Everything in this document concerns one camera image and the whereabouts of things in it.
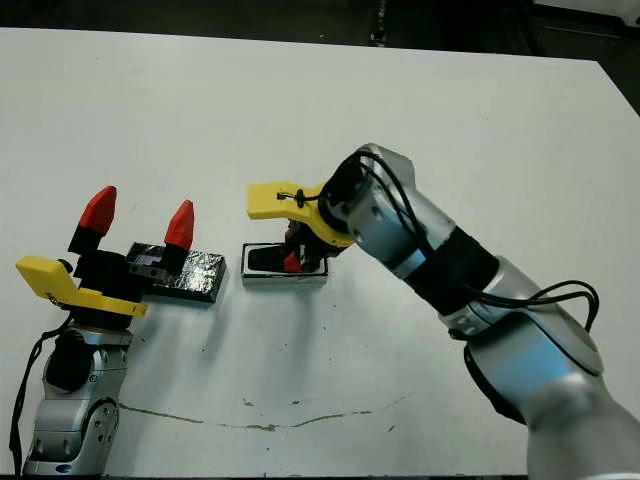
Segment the left gripper, yellow mount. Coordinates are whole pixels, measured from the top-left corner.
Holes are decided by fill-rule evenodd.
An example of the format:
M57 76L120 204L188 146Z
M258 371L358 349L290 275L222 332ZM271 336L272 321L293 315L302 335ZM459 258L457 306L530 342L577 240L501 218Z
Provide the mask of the left gripper, yellow mount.
M108 185L87 203L68 251L85 253L76 266L58 259L25 256L16 268L34 294L68 311L74 323L108 330L126 330L147 306L143 297L169 273L180 273L191 250L194 206L184 200L165 234L161 267L134 264L126 257L97 249L115 215L117 188Z

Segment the right gripper, yellow mount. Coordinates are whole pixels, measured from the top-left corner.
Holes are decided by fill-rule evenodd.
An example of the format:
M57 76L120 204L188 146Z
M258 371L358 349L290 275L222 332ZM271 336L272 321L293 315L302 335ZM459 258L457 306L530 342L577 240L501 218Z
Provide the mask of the right gripper, yellow mount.
M301 263L336 257L354 243L343 221L322 216L324 185L303 187L291 182L250 184L246 213L251 220L285 219L285 273L300 273Z

